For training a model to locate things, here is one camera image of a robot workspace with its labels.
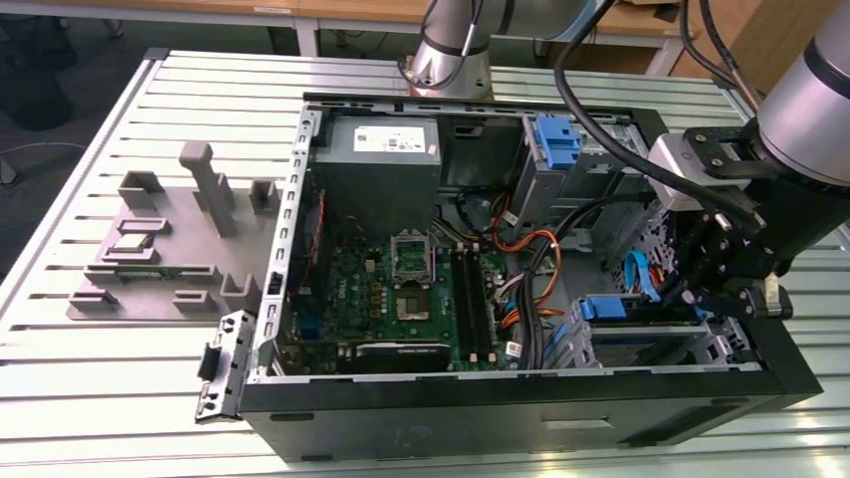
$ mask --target black cable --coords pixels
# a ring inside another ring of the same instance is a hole
[[[387,37],[390,36],[390,32],[386,32],[384,35],[382,36],[382,39],[375,44],[375,46],[370,50],[363,50],[360,47],[358,47],[356,45],[346,41],[346,32],[343,32],[342,34],[336,30],[330,30],[330,32],[340,41],[346,42],[347,47],[352,47],[352,49],[360,54],[362,59],[366,59],[367,56],[372,55],[375,52],[380,50],[380,48],[384,46],[384,42],[387,41]]]
[[[540,325],[540,318],[536,315],[536,305],[534,304],[534,274],[530,269],[524,271],[524,277],[522,278],[522,287],[519,289],[519,302],[516,307],[522,309],[519,319],[526,320],[530,326],[530,344],[531,351],[528,352],[528,366],[531,369],[543,368],[543,326]]]
[[[466,214],[466,211],[463,210],[464,204],[466,204],[466,193],[460,191],[454,197],[454,212],[456,213],[456,217],[460,218],[460,222],[466,226],[466,229],[468,229],[470,234],[475,236],[478,240],[488,241],[488,238],[484,236],[487,231],[479,231],[478,228],[475,228],[475,225],[472,224],[472,221],[468,218],[468,214]]]
[[[582,207],[579,207],[578,209],[575,209],[570,213],[570,215],[563,218],[563,220],[555,226],[555,230],[552,231],[552,234],[555,235],[555,238],[558,239],[558,241],[560,241],[567,236],[572,228],[578,226],[587,217],[590,217],[599,209],[602,209],[603,207],[614,203],[618,203],[618,202],[647,203],[652,201],[654,199],[655,199],[655,194],[651,192],[614,194],[612,196],[603,197],[602,199],[596,199],[594,202],[590,202],[584,204]],[[534,258],[531,259],[532,271],[536,271],[540,268],[540,265],[543,264],[543,258],[546,257],[546,253],[550,250],[551,250],[551,247],[548,247],[548,240],[547,240],[547,245],[540,247],[536,250],[534,254]]]
[[[522,297],[522,281],[519,281],[519,286],[514,289],[514,303],[516,307],[519,307],[519,298]],[[519,343],[522,344],[522,352],[519,353],[519,369],[528,370],[530,369],[530,358],[531,358],[531,324],[522,319],[522,314],[519,314],[519,328],[518,335],[514,336]]]
[[[719,37],[719,31],[717,30],[717,25],[714,24],[714,15],[711,14],[711,5],[709,0],[701,0],[701,10],[703,16],[703,23],[706,24],[706,33],[709,34],[709,39],[711,40],[711,44],[719,53],[719,58],[722,62],[726,64],[726,67],[730,70],[738,69],[738,62],[734,60],[734,56],[731,55],[731,51],[726,47],[726,43],[722,41]]]
[[[438,0],[431,0],[430,5],[427,6],[427,10],[424,11],[424,18],[423,18],[423,25],[420,26],[420,37],[426,37],[426,24],[427,24],[427,19],[430,18],[430,14],[434,11],[434,7],[436,6],[436,1]],[[483,10],[483,0],[470,0],[471,2],[471,20],[470,20],[470,27],[472,25],[478,25],[478,19],[480,18],[480,11]],[[451,71],[451,74],[442,79],[439,82],[436,83],[431,83],[427,84],[424,82],[419,82],[419,81],[414,81],[407,74],[408,71],[408,61],[404,58],[399,58],[399,60],[396,61],[396,67],[399,68],[399,73],[402,73],[402,78],[406,79],[406,81],[411,84],[411,86],[414,88],[419,88],[422,90],[442,90],[443,88],[446,88],[448,85],[451,85],[451,83],[454,82],[454,80],[456,79],[456,76],[460,74],[460,71],[463,70],[463,64],[466,63],[466,56],[460,57],[460,61],[456,64],[456,68]]]
[[[699,63],[706,70],[714,73],[721,80],[727,82],[730,85],[734,85],[734,78],[731,75],[711,62],[706,55],[703,55],[697,49],[697,45],[694,45],[694,39],[691,38],[691,32],[689,31],[689,3],[691,3],[691,0],[682,0],[682,13],[679,14],[679,36],[682,37],[682,45],[689,52],[689,55],[691,55],[691,58],[694,58],[694,61]]]
[[[761,96],[753,84],[743,77],[743,72],[741,71],[738,62],[734,60],[731,51],[729,50],[729,47],[726,46],[726,43],[719,36],[717,25],[714,24],[714,15],[711,14],[711,5],[709,0],[701,0],[701,9],[703,11],[703,23],[706,24],[706,32],[709,33],[711,44],[714,45],[714,48],[719,53],[722,62],[726,64],[726,67],[731,71],[731,78],[734,79],[734,84],[738,86],[741,94],[743,95],[743,99],[753,107],[753,110],[758,112],[758,107],[761,105]]]
[[[718,194],[709,188],[699,186],[693,181],[679,177],[669,170],[663,169],[656,164],[647,161],[631,152],[608,134],[604,128],[596,123],[591,115],[584,110],[582,103],[579,102],[570,85],[567,84],[567,77],[564,75],[564,64],[567,57],[575,51],[578,45],[587,37],[587,34],[599,23],[603,15],[614,5],[616,0],[606,0],[602,7],[594,13],[591,20],[582,26],[582,30],[576,34],[572,42],[570,42],[567,48],[560,52],[558,61],[555,62],[555,86],[558,87],[558,93],[567,105],[567,108],[572,112],[575,119],[582,124],[591,136],[596,139],[599,144],[611,152],[611,154],[630,167],[640,171],[650,178],[659,181],[677,191],[681,191],[687,196],[697,199],[703,207],[711,206],[718,211],[726,214],[729,220],[743,229],[749,234],[755,233],[761,229],[761,223],[754,216],[754,213],[743,209],[735,201]]]

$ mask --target green circuit board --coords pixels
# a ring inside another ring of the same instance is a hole
[[[328,305],[322,318],[307,318],[316,334],[304,341],[308,368],[334,372],[339,343],[442,343],[451,347],[451,369],[455,371],[503,369],[503,359],[494,347],[495,361],[482,358],[471,362],[458,351],[458,329],[454,311],[454,283],[450,250],[431,250],[434,280],[427,287],[403,284],[394,287],[391,247],[348,246],[338,248],[331,258],[328,275]],[[422,253],[399,254],[400,269],[422,268]],[[502,272],[502,256],[479,254],[480,270],[487,284],[484,294],[492,294],[492,280]],[[495,323],[490,317],[490,336],[495,341]]]

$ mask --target orange wire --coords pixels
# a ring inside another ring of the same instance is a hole
[[[543,294],[540,295],[540,297],[538,297],[534,300],[535,303],[535,307],[540,307],[544,303],[546,300],[548,299],[548,297],[551,296],[552,292],[555,291],[555,284],[558,283],[558,278],[560,276],[560,266],[562,266],[562,256],[560,256],[560,247],[559,247],[559,242],[558,242],[558,238],[555,237],[555,235],[550,232],[546,231],[543,229],[539,229],[536,231],[530,232],[528,234],[526,234],[526,236],[519,239],[518,242],[515,242],[514,244],[504,244],[502,243],[499,236],[498,236],[498,232],[496,232],[496,226],[499,224],[499,221],[502,220],[502,216],[504,215],[504,212],[507,212],[507,208],[510,207],[510,195],[504,196],[504,201],[502,204],[502,211],[499,212],[499,215],[495,216],[495,218],[492,219],[492,223],[490,224],[490,235],[492,237],[492,244],[495,244],[495,247],[499,248],[500,251],[503,252],[518,252],[522,249],[524,249],[528,244],[531,243],[531,241],[538,238],[538,237],[543,237],[546,239],[548,239],[551,241],[552,244],[552,248],[555,249],[555,272],[552,273],[552,277],[548,281],[548,284],[546,285],[546,289],[543,290]],[[552,311],[551,309],[540,309],[538,311],[538,314],[540,316],[560,316],[563,315],[562,311]],[[510,327],[512,324],[515,324],[516,322],[519,322],[519,311],[518,310],[512,310],[507,316],[504,317],[504,319],[502,320],[502,327],[507,328]]]

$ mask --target blue plastic latch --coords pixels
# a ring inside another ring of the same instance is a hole
[[[624,321],[628,319],[623,299],[619,297],[588,297],[580,302],[580,305],[586,321],[594,319]]]
[[[536,117],[536,139],[551,169],[570,169],[582,153],[582,135],[564,117]]]
[[[706,312],[703,309],[701,309],[697,306],[691,306],[694,308],[694,313],[697,314],[697,319],[698,322],[705,322],[706,319],[709,318],[709,312]]]

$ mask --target aluminum extrusion table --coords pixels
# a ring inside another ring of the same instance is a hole
[[[570,78],[587,104],[656,109],[671,130],[738,124],[747,114],[707,82]],[[495,68],[492,85],[500,101],[559,101],[547,71]],[[176,157],[197,139],[212,142],[213,168],[235,187],[286,177],[306,91],[402,95],[406,84],[390,62],[192,52],[141,62],[0,288],[1,476],[850,474],[850,255],[838,235],[783,279],[797,311],[786,324],[825,393],[673,448],[286,464],[246,423],[195,425],[195,372],[215,323],[72,322],[67,295],[121,207],[125,172],[153,170],[164,185],[189,184]]]

